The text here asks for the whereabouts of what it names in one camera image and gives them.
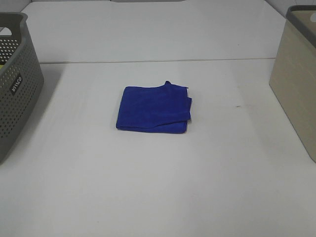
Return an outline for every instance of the gray basket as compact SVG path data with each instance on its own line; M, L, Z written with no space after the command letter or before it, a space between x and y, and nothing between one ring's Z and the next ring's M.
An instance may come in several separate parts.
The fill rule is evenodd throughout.
M0 27L12 33L0 36L0 162L21 132L44 83L26 19L23 13L0 13Z

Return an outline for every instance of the white surface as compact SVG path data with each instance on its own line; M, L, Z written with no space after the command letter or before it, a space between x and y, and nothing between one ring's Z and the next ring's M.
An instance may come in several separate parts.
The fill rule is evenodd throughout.
M0 11L21 11L30 2L31 0L0 0Z
M274 58L285 19L263 0L33 2L41 62Z
M283 16L286 15L287 9L290 6L297 5L295 1L297 0L267 0L267 2L281 12Z
M42 65L0 166L1 237L314 237L316 165L273 60ZM185 134L115 128L125 86L188 86Z

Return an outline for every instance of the storage bin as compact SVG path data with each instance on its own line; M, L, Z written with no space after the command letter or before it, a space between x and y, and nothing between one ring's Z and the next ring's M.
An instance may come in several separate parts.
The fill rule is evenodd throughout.
M316 161L316 6L288 9L270 86Z
M26 123L43 85L43 75L23 13L0 12L0 162Z

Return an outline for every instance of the basket hole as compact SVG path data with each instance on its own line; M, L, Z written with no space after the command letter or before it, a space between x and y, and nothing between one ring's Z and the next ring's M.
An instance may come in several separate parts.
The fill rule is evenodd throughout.
M311 22L316 22L316 12L311 15Z
M9 30L7 27L4 27L1 31L0 31L0 35L1 36L11 36L12 32L11 30Z

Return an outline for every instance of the blue cloth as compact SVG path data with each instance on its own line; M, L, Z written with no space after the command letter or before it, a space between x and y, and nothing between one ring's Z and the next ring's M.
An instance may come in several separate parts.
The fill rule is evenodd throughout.
M184 133L191 118L187 88L170 82L159 87L125 88L116 127L138 132Z

